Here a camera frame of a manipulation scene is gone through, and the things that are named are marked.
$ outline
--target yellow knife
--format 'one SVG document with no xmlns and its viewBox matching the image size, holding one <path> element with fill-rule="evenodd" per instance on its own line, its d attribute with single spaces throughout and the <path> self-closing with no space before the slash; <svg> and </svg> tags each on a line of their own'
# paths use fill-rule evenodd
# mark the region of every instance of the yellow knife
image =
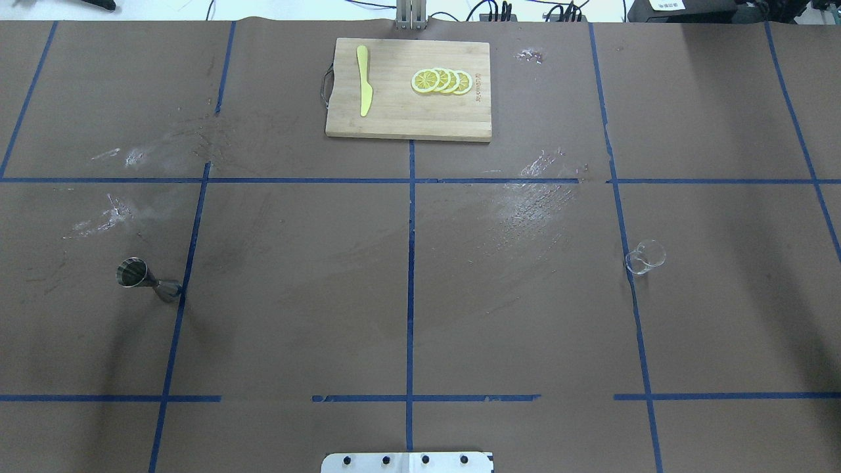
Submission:
<svg viewBox="0 0 841 473">
<path fill-rule="evenodd" d="M 371 109 L 373 98 L 373 88 L 368 83 L 368 48 L 366 46 L 357 46 L 357 61 L 359 61 L 359 83 L 362 84 L 362 103 L 359 114 L 365 116 Z"/>
</svg>

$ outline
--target metal plate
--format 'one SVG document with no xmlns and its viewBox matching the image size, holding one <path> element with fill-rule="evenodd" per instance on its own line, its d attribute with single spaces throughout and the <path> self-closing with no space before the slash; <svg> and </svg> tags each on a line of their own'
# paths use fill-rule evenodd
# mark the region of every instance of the metal plate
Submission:
<svg viewBox="0 0 841 473">
<path fill-rule="evenodd" d="M 419 452 L 379 454 L 330 454 L 321 473 L 492 473 L 494 454 L 487 452 Z"/>
</svg>

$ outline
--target metal bracket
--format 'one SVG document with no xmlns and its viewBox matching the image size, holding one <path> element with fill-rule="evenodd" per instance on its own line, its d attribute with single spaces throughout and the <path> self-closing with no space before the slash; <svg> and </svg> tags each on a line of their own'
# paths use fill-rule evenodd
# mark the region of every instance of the metal bracket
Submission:
<svg viewBox="0 0 841 473">
<path fill-rule="evenodd" d="M 329 454 L 321 473 L 493 473 L 494 454 L 426 452 Z"/>
<path fill-rule="evenodd" d="M 397 0 L 397 29 L 426 29 L 426 0 Z"/>
</svg>

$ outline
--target brown table surface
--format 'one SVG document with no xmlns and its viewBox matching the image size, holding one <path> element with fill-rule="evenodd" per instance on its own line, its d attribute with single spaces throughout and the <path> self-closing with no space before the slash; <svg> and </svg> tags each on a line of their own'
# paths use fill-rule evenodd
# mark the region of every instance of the brown table surface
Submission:
<svg viewBox="0 0 841 473">
<path fill-rule="evenodd" d="M 494 139 L 326 137 L 341 36 L 488 41 Z M 839 63 L 779 24 L 2 22 L 0 470 L 839 471 Z"/>
</svg>

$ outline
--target blue tape line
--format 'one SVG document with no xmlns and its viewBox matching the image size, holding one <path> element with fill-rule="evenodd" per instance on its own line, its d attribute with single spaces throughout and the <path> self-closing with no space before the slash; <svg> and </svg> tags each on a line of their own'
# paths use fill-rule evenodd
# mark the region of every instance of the blue tape line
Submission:
<svg viewBox="0 0 841 473">
<path fill-rule="evenodd" d="M 573 178 L 423 178 L 416 179 L 418 184 L 577 184 Z"/>
<path fill-rule="evenodd" d="M 415 402 L 534 402 L 539 394 L 430 394 L 415 395 Z"/>
<path fill-rule="evenodd" d="M 415 394 L 415 140 L 409 140 L 409 277 L 406 297 L 406 451 L 412 451 Z"/>
<path fill-rule="evenodd" d="M 0 402 L 160 402 L 163 396 L 99 394 L 2 394 Z M 169 402 L 222 402 L 222 396 L 170 396 Z"/>
<path fill-rule="evenodd" d="M 0 183 L 201 183 L 201 178 L 0 178 Z M 324 183 L 324 184 L 408 184 L 408 178 L 210 178 L 209 183 Z M 704 178 L 618 178 L 619 184 L 806 184 L 811 179 L 704 179 Z M 820 184 L 841 184 L 841 179 L 818 179 Z M 485 179 L 420 178 L 415 184 L 576 184 L 577 179 Z M 605 183 L 614 183 L 613 179 Z"/>
<path fill-rule="evenodd" d="M 774 37 L 771 34 L 771 25 L 767 21 L 765 22 L 765 36 L 768 38 L 768 47 L 771 51 L 771 59 L 774 61 L 774 69 L 777 71 L 777 80 L 780 81 L 780 89 L 782 89 L 783 98 L 785 98 L 785 106 L 789 109 L 791 123 L 794 124 L 794 130 L 797 133 L 797 140 L 800 142 L 800 148 L 803 151 L 803 159 L 806 160 L 806 166 L 809 168 L 809 175 L 812 176 L 812 183 L 815 186 L 815 194 L 817 194 L 817 202 L 821 205 L 823 219 L 827 222 L 829 236 L 833 240 L 833 246 L 835 246 L 835 256 L 838 258 L 839 262 L 841 262 L 841 244 L 838 243 L 838 234 L 835 232 L 833 219 L 829 216 L 827 203 L 823 199 L 823 191 L 821 191 L 821 185 L 817 181 L 817 173 L 815 173 L 815 167 L 812 165 L 812 157 L 809 156 L 809 149 L 806 147 L 806 140 L 803 139 L 800 121 L 797 119 L 797 114 L 794 111 L 794 105 L 791 104 L 791 97 L 789 97 L 788 88 L 785 86 L 783 71 L 780 69 L 780 62 L 777 59 L 777 49 L 774 47 Z"/>
<path fill-rule="evenodd" d="M 44 44 L 44 50 L 41 51 L 41 58 L 38 60 L 38 67 L 35 68 L 35 75 L 32 76 L 32 82 L 29 83 L 29 90 L 26 91 L 26 98 L 24 99 L 24 105 L 20 108 L 20 113 L 18 114 L 18 121 L 14 124 L 14 130 L 12 130 L 12 137 L 8 141 L 8 146 L 6 147 L 6 154 L 3 156 L 3 163 L 0 163 L 0 178 L 2 178 L 3 175 L 6 173 L 8 159 L 12 156 L 14 142 L 18 139 L 20 126 L 24 122 L 26 110 L 29 108 L 29 101 L 32 99 L 32 93 L 35 91 L 35 84 L 38 83 L 38 77 L 40 77 L 41 75 L 41 69 L 44 68 L 44 62 L 47 59 L 47 53 L 50 52 L 50 45 L 52 45 L 52 40 L 56 37 L 56 28 L 58 28 L 58 22 L 54 21 L 52 27 L 50 28 L 50 34 L 47 36 L 47 42 Z"/>
<path fill-rule="evenodd" d="M 230 22 L 228 33 L 228 50 L 225 52 L 225 65 L 222 67 L 222 80 L 219 82 L 219 97 L 216 99 L 216 114 L 222 111 L 222 98 L 225 96 L 225 83 L 228 80 L 228 65 L 230 64 L 230 50 L 234 46 L 234 33 L 236 32 L 236 21 Z"/>
<path fill-rule="evenodd" d="M 167 398 L 169 397 L 170 386 L 172 385 L 172 372 L 175 369 L 175 358 L 178 351 L 178 339 L 181 336 L 181 324 L 184 318 L 184 305 L 187 302 L 187 290 L 190 284 L 190 275 L 193 272 L 193 257 L 196 253 L 196 242 L 198 241 L 198 228 L 202 223 L 202 211 L 204 210 L 204 196 L 207 193 L 208 180 L 210 175 L 210 163 L 204 164 L 204 175 L 202 176 L 202 187 L 198 192 L 198 204 L 196 205 L 196 216 L 193 219 L 193 234 L 190 236 L 190 249 L 187 253 L 187 264 L 184 269 L 182 281 L 181 300 L 178 302 L 178 313 L 175 317 L 175 328 L 172 331 L 172 345 L 169 348 L 169 361 L 167 362 L 167 375 L 163 381 L 163 392 L 161 394 L 161 407 L 158 410 L 158 421 L 155 429 L 155 440 L 152 443 L 152 454 L 149 459 L 149 473 L 155 473 L 157 467 L 157 456 L 161 449 L 161 436 L 163 435 L 163 424 L 167 417 Z"/>
<path fill-rule="evenodd" d="M 404 394 L 313 396 L 313 402 L 406 402 Z"/>
<path fill-rule="evenodd" d="M 610 158 L 611 165 L 611 181 L 613 182 L 613 199 L 616 202 L 616 217 L 619 220 L 619 235 L 622 243 L 622 254 L 628 253 L 627 234 L 625 232 L 625 216 L 622 212 L 622 201 L 619 194 L 619 183 L 616 175 L 616 160 L 613 156 L 613 145 L 611 138 L 607 134 L 607 107 L 605 106 L 605 91 L 601 83 L 601 70 L 599 68 L 599 53 L 596 49 L 595 31 L 593 24 L 588 24 L 590 28 L 590 48 L 593 53 L 593 68 L 595 69 L 595 85 L 599 93 L 599 105 L 601 107 L 601 123 L 605 132 L 605 146 L 607 148 L 607 155 Z M 648 377 L 648 360 L 645 355 L 645 341 L 643 340 L 643 324 L 639 316 L 639 304 L 637 303 L 637 287 L 633 281 L 633 274 L 629 270 L 625 271 L 628 283 L 631 286 L 631 297 L 633 300 L 633 316 L 634 322 L 637 324 L 637 351 L 639 352 L 640 370 L 643 373 L 643 387 L 647 395 L 651 394 L 651 381 Z M 648 408 L 648 427 L 651 430 L 651 444 L 654 452 L 654 465 L 658 473 L 663 473 L 663 460 L 660 455 L 660 440 L 657 433 L 657 418 L 654 416 L 654 403 L 651 400 L 647 401 Z"/>
<path fill-rule="evenodd" d="M 222 402 L 222 396 L 168 396 L 167 402 Z"/>
<path fill-rule="evenodd" d="M 539 394 L 414 394 L 412 402 L 533 402 Z M 402 394 L 312 396 L 312 402 L 406 402 Z"/>
<path fill-rule="evenodd" d="M 211 178 L 211 183 L 407 184 L 406 178 Z"/>
<path fill-rule="evenodd" d="M 619 184 L 812 184 L 811 179 L 618 178 Z"/>
<path fill-rule="evenodd" d="M 3 183 L 200 183 L 199 178 L 0 178 Z"/>
<path fill-rule="evenodd" d="M 741 399 L 841 399 L 841 392 L 684 392 L 616 394 L 615 401 L 721 401 Z"/>
</svg>

